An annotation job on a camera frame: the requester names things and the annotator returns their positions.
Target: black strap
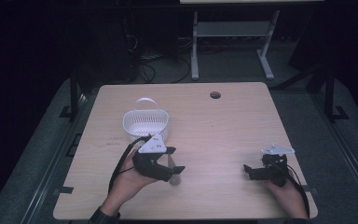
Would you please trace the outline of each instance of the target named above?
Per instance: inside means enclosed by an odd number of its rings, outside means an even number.
[[[288,172],[285,172],[283,169],[281,169],[281,167],[279,167],[275,161],[273,160],[269,160],[269,162],[275,166],[278,170],[280,170],[288,180],[290,180],[290,182],[292,182],[292,184],[295,186],[295,188],[297,189],[297,191],[300,193],[301,197],[303,198],[303,201],[304,201],[304,205],[305,205],[305,210],[307,212],[307,215],[308,217],[310,217],[310,203],[308,201],[308,197],[307,197],[307,194],[305,193],[305,190],[303,189],[303,187],[298,184],[295,179],[289,175]]]
[[[131,152],[132,148],[135,146],[135,144],[137,144],[140,141],[147,142],[150,138],[151,138],[151,136],[140,137],[127,146],[126,150],[124,151],[123,155],[121,156],[120,160],[118,161],[115,171],[112,173],[112,177],[110,177],[108,192],[110,192],[110,189],[112,188],[113,183],[115,183],[117,176],[120,174],[121,166],[123,165],[124,161],[127,159],[128,155],[130,154],[130,152]]]
[[[99,207],[89,219],[87,224],[117,224],[119,220],[120,213],[118,213],[116,217],[110,217],[103,213],[101,211],[101,207]]]
[[[285,220],[283,224],[312,224],[312,222],[309,219],[293,218]]]

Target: metal frame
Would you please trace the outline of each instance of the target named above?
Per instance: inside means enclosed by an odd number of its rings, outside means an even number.
[[[317,105],[318,110],[320,111],[321,115],[325,113],[324,103],[322,100],[315,94],[311,97],[312,101]],[[357,185],[358,185],[358,161],[354,157],[354,155],[351,153],[351,148],[346,142],[344,136],[341,134],[339,128],[337,125],[335,125],[334,122],[332,122],[331,118],[322,116],[324,118],[324,123],[329,128],[332,135],[334,135],[336,142],[339,145],[339,149],[341,150],[341,153],[343,155],[344,161],[347,163],[353,178],[355,179]]]
[[[34,223],[36,221],[37,215],[39,214],[39,210],[41,209],[43,202],[45,201],[45,198],[48,194],[48,189],[51,187],[55,172],[57,171],[57,167],[59,166],[62,158],[65,157],[67,153],[67,148],[69,148],[73,144],[73,140],[70,139],[69,136],[71,135],[71,133],[75,132],[75,129],[81,119],[81,115],[84,112],[84,107],[87,101],[88,100],[86,96],[83,94],[78,100],[76,100],[76,106],[78,106],[78,113],[76,114],[78,116],[74,115],[73,117],[69,117],[71,120],[68,122],[68,126],[66,127],[65,133],[62,136],[61,142],[54,151],[54,154],[46,172],[44,173],[39,185],[34,191],[32,200],[27,208],[27,211],[22,217],[21,223]]]
[[[325,93],[324,93],[324,113],[328,119],[334,123],[336,119],[349,119],[348,115],[345,113],[345,110],[342,106],[337,105],[336,110],[338,114],[334,114],[334,72],[331,66],[326,65],[325,63],[316,63],[311,68],[295,75],[284,81],[283,83],[269,87],[271,91],[281,91],[301,80],[304,77],[312,75],[308,85],[307,92],[317,93],[321,90],[323,84],[325,83]]]
[[[76,75],[73,72],[69,78],[70,82],[70,90],[71,90],[71,106],[65,106],[62,109],[60,114],[60,118],[70,118],[70,121],[73,121],[77,115],[78,104],[77,104],[77,83],[76,83]]]
[[[263,67],[267,79],[274,79],[269,62],[266,58],[275,30],[280,10],[275,10],[270,21],[227,21],[207,22],[198,21],[198,11],[194,12],[193,20],[193,46],[191,51],[191,78],[200,78],[199,63],[197,58],[197,40],[203,36],[264,36],[266,42],[262,49],[257,50],[257,56]]]

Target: black cable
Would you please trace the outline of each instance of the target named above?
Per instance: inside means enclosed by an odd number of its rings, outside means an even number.
[[[297,191],[300,193],[302,199],[303,199],[303,202],[304,202],[304,206],[305,206],[305,210],[307,212],[307,215],[308,217],[310,217],[310,203],[308,201],[308,197],[307,197],[307,194],[305,193],[305,190],[303,189],[303,187],[298,184],[292,176],[289,175],[289,173],[285,172],[281,167],[279,167],[275,161],[271,160],[270,158],[269,159],[269,162],[270,164],[272,164],[275,168],[277,168],[279,171],[281,171],[282,174],[284,174],[286,176],[286,178],[288,180],[290,180],[290,182],[292,182],[292,184],[295,186],[295,188],[297,189]]]
[[[295,169],[293,169],[293,167],[291,167],[290,165],[287,165],[287,167],[289,167],[293,171],[293,173],[295,174],[295,176],[297,178],[298,184],[302,186],[300,178],[298,178],[298,175],[297,175]]]
[[[217,54],[220,52],[223,52],[223,46],[220,43],[216,43],[214,39],[211,40],[209,43],[210,46],[207,46],[205,42],[200,45],[199,54]]]
[[[112,173],[112,177],[110,177],[108,193],[110,192],[110,189],[112,188],[113,183],[115,183],[117,176],[120,174],[121,166],[123,166],[124,161],[127,159],[128,155],[130,154],[130,152],[131,152],[132,148],[135,146],[135,144],[137,144],[140,141],[147,142],[150,138],[151,138],[151,136],[140,137],[127,146],[126,150],[124,151],[123,155],[121,156],[120,160],[118,161],[115,171]]]
[[[127,172],[129,170],[132,170],[133,168],[135,168],[135,166],[132,166],[131,168],[128,168],[127,170],[123,170],[123,171],[120,171],[118,172],[120,175],[123,174],[124,172]]]
[[[193,41],[192,39],[189,37],[189,38],[185,38],[185,39],[179,39],[178,40],[178,52],[182,52],[182,51],[185,51],[187,49],[191,49],[193,47]]]
[[[141,78],[144,80],[145,84],[152,83],[153,79],[156,77],[156,70],[151,65],[148,65],[148,64],[145,64],[145,63],[140,63],[139,66],[140,66],[140,68],[142,68],[143,73],[141,73],[139,71],[138,72],[141,75]],[[153,72],[152,77],[148,76],[148,74],[145,71],[144,66],[146,66],[146,67],[148,67],[148,68],[150,68],[152,70],[152,72]]]
[[[197,44],[199,45],[205,37],[197,38]],[[189,53],[193,49],[193,41],[190,40],[187,44],[178,47],[178,53]]]
[[[190,63],[188,63],[185,59],[183,59],[183,58],[181,58],[181,57],[178,57],[178,59],[182,60],[183,62],[185,62],[185,64],[187,64],[187,72],[186,72],[186,74],[185,74],[183,77],[177,79],[176,81],[174,81],[174,82],[172,82],[172,83],[178,83],[178,82],[182,81],[183,79],[185,79],[185,78],[190,74],[190,71],[191,71],[191,65],[190,65]]]
[[[158,61],[158,60],[161,60],[161,59],[164,59],[164,58],[167,58],[167,57],[165,57],[163,55],[159,55],[159,56],[151,58],[151,59],[145,59],[145,60],[142,61],[142,63],[152,63],[154,61]]]

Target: white plastic part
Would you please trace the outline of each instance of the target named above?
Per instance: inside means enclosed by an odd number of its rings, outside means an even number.
[[[290,147],[282,147],[272,144],[270,148],[261,149],[263,154],[279,155],[279,154],[294,154],[295,150]]]
[[[153,103],[156,109],[140,109],[141,102]],[[130,142],[155,133],[159,133],[165,142],[169,134],[168,120],[168,113],[159,109],[156,101],[143,97],[135,102],[134,110],[124,115],[123,127],[130,138]],[[143,142],[141,141],[136,146],[139,147],[142,144]]]
[[[165,153],[167,148],[165,147],[162,136],[159,133],[153,135],[141,148],[139,153]]]

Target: wooden table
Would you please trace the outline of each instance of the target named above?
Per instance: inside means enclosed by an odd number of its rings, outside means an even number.
[[[220,99],[210,93],[217,91]],[[121,207],[122,219],[254,219],[285,217],[273,196],[249,180],[243,164],[262,167],[260,149],[289,139],[264,83],[190,83],[101,87],[64,182],[72,193],[61,193],[57,219],[88,219],[103,202],[109,179],[130,143],[123,116],[141,97],[157,101],[168,112],[167,146],[186,168],[182,182],[159,181],[141,190]],[[164,158],[159,160],[167,164]],[[294,154],[288,163],[303,185]],[[310,215],[317,208],[308,193]]]

